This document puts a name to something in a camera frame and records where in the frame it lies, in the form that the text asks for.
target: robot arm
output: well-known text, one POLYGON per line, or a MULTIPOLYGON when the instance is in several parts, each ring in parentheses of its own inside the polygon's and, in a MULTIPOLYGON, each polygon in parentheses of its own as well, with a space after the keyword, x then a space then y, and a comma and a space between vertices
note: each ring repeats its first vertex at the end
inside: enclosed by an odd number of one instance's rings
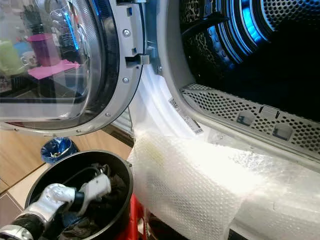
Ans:
POLYGON ((38 201, 28 206, 10 225, 0 229, 0 240, 37 240, 57 211, 73 211, 82 216, 89 203, 111 192, 111 183, 101 174, 84 184, 80 191, 59 183, 48 185, 38 201))

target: barcode sticker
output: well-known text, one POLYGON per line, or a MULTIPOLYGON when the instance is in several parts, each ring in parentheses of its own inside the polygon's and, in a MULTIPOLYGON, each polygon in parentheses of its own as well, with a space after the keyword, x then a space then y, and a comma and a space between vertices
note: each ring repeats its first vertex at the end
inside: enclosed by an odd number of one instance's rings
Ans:
POLYGON ((176 103, 176 101, 173 98, 171 98, 169 100, 169 103, 172 105, 172 107, 182 117, 182 119, 185 121, 185 123, 191 128, 191 130, 195 134, 201 134, 204 132, 195 120, 193 120, 191 117, 185 115, 185 113, 180 109, 180 107, 178 106, 178 104, 176 103))

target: blue trash bag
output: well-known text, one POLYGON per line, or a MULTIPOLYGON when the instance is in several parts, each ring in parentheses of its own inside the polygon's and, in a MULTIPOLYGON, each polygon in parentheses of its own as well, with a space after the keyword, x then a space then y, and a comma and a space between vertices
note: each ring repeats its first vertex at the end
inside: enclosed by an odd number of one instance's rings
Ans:
POLYGON ((79 152, 77 146, 67 137, 56 137, 41 148, 41 158, 44 162, 55 164, 59 160, 79 152))

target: black bucket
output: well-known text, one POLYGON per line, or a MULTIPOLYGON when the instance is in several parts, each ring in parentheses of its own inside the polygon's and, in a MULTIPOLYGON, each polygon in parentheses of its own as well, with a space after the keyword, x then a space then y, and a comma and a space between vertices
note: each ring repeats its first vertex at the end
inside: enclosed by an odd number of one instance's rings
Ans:
MULTIPOLYGON (((126 185, 126 197, 124 198, 123 203, 120 204, 121 207, 119 207, 115 217, 113 217, 112 220, 97 233, 84 239, 113 239, 118 233, 123 231, 129 223, 130 199, 133 191, 133 176, 130 170, 130 164, 111 152, 92 150, 78 152, 65 157, 45 171, 33 184, 25 201, 25 208, 35 202, 39 198, 41 192, 49 184, 64 184, 64 182, 74 174, 90 167, 94 163, 99 163, 100 165, 107 164, 110 169, 112 169, 112 171, 124 181, 126 185)), ((83 179, 83 181, 79 181, 80 186, 89 180, 91 179, 83 179)))

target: dryer door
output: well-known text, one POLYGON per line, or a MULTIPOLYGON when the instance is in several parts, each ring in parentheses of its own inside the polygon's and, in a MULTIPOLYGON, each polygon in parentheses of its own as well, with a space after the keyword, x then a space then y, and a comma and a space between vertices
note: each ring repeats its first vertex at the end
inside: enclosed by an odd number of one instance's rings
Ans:
POLYGON ((1 1, 1 128, 71 136, 115 120, 142 72, 143 8, 130 2, 1 1))

